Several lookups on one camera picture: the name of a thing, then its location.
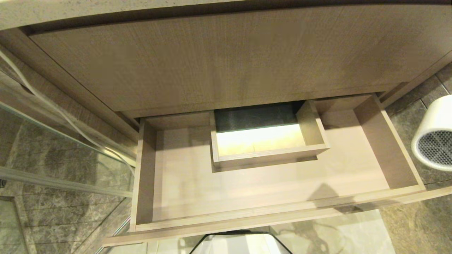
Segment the open drawer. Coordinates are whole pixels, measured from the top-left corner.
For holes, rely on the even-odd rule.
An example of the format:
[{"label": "open drawer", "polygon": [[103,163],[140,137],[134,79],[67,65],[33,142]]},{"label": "open drawer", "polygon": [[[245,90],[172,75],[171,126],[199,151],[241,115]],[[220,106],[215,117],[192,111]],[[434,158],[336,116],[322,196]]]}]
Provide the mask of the open drawer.
[{"label": "open drawer", "polygon": [[105,246],[301,221],[413,200],[425,187],[375,95],[310,101],[330,148],[216,169],[211,112],[144,118],[131,227]]}]

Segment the marble tile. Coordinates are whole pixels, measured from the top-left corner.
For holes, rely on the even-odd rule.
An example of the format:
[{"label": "marble tile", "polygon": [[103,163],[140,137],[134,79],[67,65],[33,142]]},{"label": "marble tile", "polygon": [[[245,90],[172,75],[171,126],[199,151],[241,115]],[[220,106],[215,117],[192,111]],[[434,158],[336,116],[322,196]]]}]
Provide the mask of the marble tile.
[{"label": "marble tile", "polygon": [[0,165],[5,166],[23,120],[0,109]]},{"label": "marble tile", "polygon": [[444,85],[446,90],[452,94],[452,63],[449,63],[444,68],[436,73],[436,76]]},{"label": "marble tile", "polygon": [[74,249],[80,246],[81,242],[70,243],[50,243],[50,244],[36,244],[36,252],[38,254],[62,254],[72,253]]},{"label": "marble tile", "polygon": [[94,193],[61,190],[59,192],[24,195],[23,199],[24,208],[26,210],[32,210],[120,202],[123,198]]},{"label": "marble tile", "polygon": [[60,191],[61,191],[60,189],[49,188],[49,187],[35,185],[35,184],[26,184],[26,183],[22,187],[22,195],[60,192]]},{"label": "marble tile", "polygon": [[102,221],[119,202],[93,204],[76,207],[28,210],[25,226],[49,226],[70,223]]},{"label": "marble tile", "polygon": [[105,220],[85,239],[74,254],[94,253],[102,245],[105,237],[111,236],[115,230],[129,217],[132,199],[125,198]]},{"label": "marble tile", "polygon": [[18,181],[7,181],[4,188],[0,188],[0,196],[14,197],[22,193],[24,184]]},{"label": "marble tile", "polygon": [[293,253],[395,254],[378,210],[271,228]]},{"label": "marble tile", "polygon": [[433,101],[446,95],[449,95],[449,93],[441,84],[435,87],[433,90],[431,90],[428,94],[423,95],[421,97],[421,100],[424,103],[424,105],[428,108]]},{"label": "marble tile", "polygon": [[0,245],[5,244],[22,244],[24,237],[18,227],[2,227],[0,228]]},{"label": "marble tile", "polygon": [[427,190],[434,190],[434,189],[444,188],[444,187],[449,187],[449,186],[452,186],[452,180],[426,184],[425,188]]},{"label": "marble tile", "polygon": [[4,227],[17,227],[19,224],[16,218],[14,202],[0,200],[0,230]]},{"label": "marble tile", "polygon": [[430,101],[431,98],[434,98],[438,93],[440,93],[436,88],[441,85],[442,84],[439,81],[438,77],[433,75],[426,81],[421,83],[419,86],[411,90],[409,93],[405,94],[402,98],[389,105],[385,110],[389,116],[392,116],[393,114],[405,109],[406,107],[408,107],[408,105],[422,97],[425,97],[426,101]]},{"label": "marble tile", "polygon": [[0,253],[6,254],[26,254],[27,249],[23,244],[0,245]]},{"label": "marble tile", "polygon": [[29,227],[35,244],[85,240],[100,222]]},{"label": "marble tile", "polygon": [[25,242],[27,243],[27,248],[29,254],[37,254],[36,246],[34,244],[33,236],[29,227],[23,228]]},{"label": "marble tile", "polygon": [[411,151],[411,140],[413,139],[426,111],[427,109],[424,104],[418,99],[409,104],[404,110],[392,115],[391,121],[403,141],[403,144],[405,145],[411,159],[413,160],[424,184],[451,180],[451,172],[443,172],[425,166],[414,157]]},{"label": "marble tile", "polygon": [[396,253],[450,253],[452,196],[380,209]]},{"label": "marble tile", "polygon": [[57,139],[41,141],[24,140],[21,142],[20,145],[16,147],[16,150],[18,154],[33,154],[40,153],[43,151],[43,149],[49,151],[57,151],[57,150],[76,149],[78,147],[79,147],[78,143],[69,140],[68,138],[61,137]]}]

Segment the white cable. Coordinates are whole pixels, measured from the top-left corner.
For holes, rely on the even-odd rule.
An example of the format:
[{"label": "white cable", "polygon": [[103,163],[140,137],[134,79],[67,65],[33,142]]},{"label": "white cable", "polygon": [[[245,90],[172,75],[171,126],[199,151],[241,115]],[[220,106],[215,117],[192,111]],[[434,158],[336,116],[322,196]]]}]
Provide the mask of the white cable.
[{"label": "white cable", "polygon": [[59,109],[58,105],[54,104],[52,101],[47,100],[39,91],[35,90],[30,83],[28,82],[28,80],[25,78],[25,76],[23,75],[23,73],[19,70],[19,68],[13,63],[13,61],[11,61],[11,59],[9,59],[9,57],[7,57],[1,50],[0,50],[0,56],[3,60],[5,60],[6,63],[9,64],[9,66],[17,73],[17,75],[19,75],[19,78],[23,81],[24,85],[28,88],[28,90],[30,90],[37,98],[39,98],[40,100],[42,100],[45,104],[49,105],[52,109],[56,110],[58,113],[60,113],[60,115],[63,116],[64,119],[66,119],[66,121],[77,131],[80,133],[80,135],[82,135],[85,139],[87,139],[89,142],[93,143],[94,145],[100,147],[100,148],[104,148],[105,150],[113,153],[114,155],[116,155],[118,158],[120,158],[122,160],[122,162],[124,162],[124,164],[127,165],[127,167],[129,168],[130,172],[132,173],[133,176],[135,176],[135,171],[133,170],[133,168],[127,163],[127,161],[117,152],[100,145],[99,143],[97,143],[96,141],[94,141],[93,139],[91,139],[90,137],[88,137],[82,130],[80,130],[75,124],[74,122],[72,122],[69,117],[61,110]]}]

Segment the stone countertop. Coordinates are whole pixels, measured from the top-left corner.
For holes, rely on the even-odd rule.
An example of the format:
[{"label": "stone countertop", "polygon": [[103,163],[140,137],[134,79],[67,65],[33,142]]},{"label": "stone countertop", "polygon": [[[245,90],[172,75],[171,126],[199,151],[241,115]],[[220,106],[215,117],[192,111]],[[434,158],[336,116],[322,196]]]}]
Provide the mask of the stone countertop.
[{"label": "stone countertop", "polygon": [[0,0],[0,30],[96,14],[233,1],[243,0]]}]

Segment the wood grain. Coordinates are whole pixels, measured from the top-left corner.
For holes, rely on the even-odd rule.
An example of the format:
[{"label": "wood grain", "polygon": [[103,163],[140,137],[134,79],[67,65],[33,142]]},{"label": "wood grain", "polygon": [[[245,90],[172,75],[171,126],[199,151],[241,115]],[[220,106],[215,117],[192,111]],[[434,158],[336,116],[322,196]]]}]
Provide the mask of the wood grain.
[{"label": "wood grain", "polygon": [[416,86],[426,81],[429,77],[433,76],[444,66],[452,62],[452,51],[443,56],[437,62],[432,64],[428,69],[419,74],[416,78],[410,82],[402,83],[395,88],[389,90],[385,95],[383,95],[380,100],[384,108],[391,105],[396,100],[402,98],[405,94],[413,90]]},{"label": "wood grain", "polygon": [[329,147],[325,129],[312,101],[306,101],[296,114],[306,145],[325,144]]},{"label": "wood grain", "polygon": [[153,129],[172,130],[206,126],[210,123],[210,112],[176,114],[160,117],[143,118]]},{"label": "wood grain", "polygon": [[371,94],[363,94],[356,96],[336,97],[332,99],[319,99],[315,100],[314,104],[318,114],[322,115],[325,112],[355,109],[370,97],[372,97]]},{"label": "wood grain", "polygon": [[268,207],[258,207],[250,209],[242,209],[228,212],[211,213],[208,216],[193,216],[179,219],[172,219],[166,221],[155,221],[148,224],[137,225],[136,231],[146,231],[155,229],[164,229],[176,226],[188,226],[199,223],[208,223],[215,221],[225,221],[229,219],[245,218],[252,216],[267,215],[272,213],[290,212],[297,210],[308,210],[321,207],[340,207],[347,203],[354,202],[355,204],[361,204],[375,199],[388,199],[399,195],[410,194],[424,191],[418,185],[404,187],[399,189],[373,191],[368,193],[361,193],[357,195],[341,196],[340,198],[323,198],[320,200],[310,200],[303,202],[286,203],[280,205],[273,205]]},{"label": "wood grain", "polygon": [[374,95],[354,109],[390,188],[424,186],[386,111]]},{"label": "wood grain", "polygon": [[130,231],[137,224],[152,222],[154,206],[155,153],[157,150],[157,131],[149,123],[140,123],[138,140],[137,167],[133,183],[132,215]]},{"label": "wood grain", "polygon": [[441,5],[328,6],[31,38],[114,111],[158,108],[152,114],[161,115],[347,95],[361,87],[386,91],[452,49],[444,36],[452,32],[449,14]]},{"label": "wood grain", "polygon": [[322,122],[311,101],[302,105],[296,118],[298,124],[233,132],[216,133],[213,126],[212,148],[218,151],[214,165],[231,169],[236,166],[296,162],[315,157],[329,148]]},{"label": "wood grain", "polygon": [[210,223],[195,224],[192,226],[177,226],[158,230],[129,233],[122,236],[110,237],[104,240],[103,246],[117,246],[146,242],[150,240],[161,240],[174,237],[186,237],[203,235],[229,230],[248,229],[252,227],[291,223],[296,221],[307,221],[325,217],[343,215],[339,210],[346,208],[350,212],[362,212],[377,209],[378,207],[389,207],[396,205],[419,202],[426,199],[438,198],[452,194],[452,187],[445,187],[419,193],[409,193],[392,198],[367,200],[363,203],[344,204],[343,206],[330,208],[314,208],[301,211],[290,211],[275,213],[272,215],[254,216],[233,220],[216,221]]},{"label": "wood grain", "polygon": [[322,121],[336,128],[325,130],[331,148],[317,160],[224,172],[212,168],[209,125],[159,132],[153,220],[388,189],[353,110],[324,113]]}]

